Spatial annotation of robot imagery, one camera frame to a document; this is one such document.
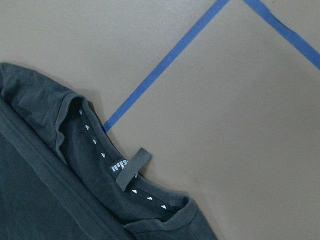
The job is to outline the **black graphic t-shirt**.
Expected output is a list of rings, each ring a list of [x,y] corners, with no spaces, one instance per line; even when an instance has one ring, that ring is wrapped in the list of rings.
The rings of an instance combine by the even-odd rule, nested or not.
[[[3,240],[214,240],[187,195],[148,182],[87,99],[34,70],[0,65]]]

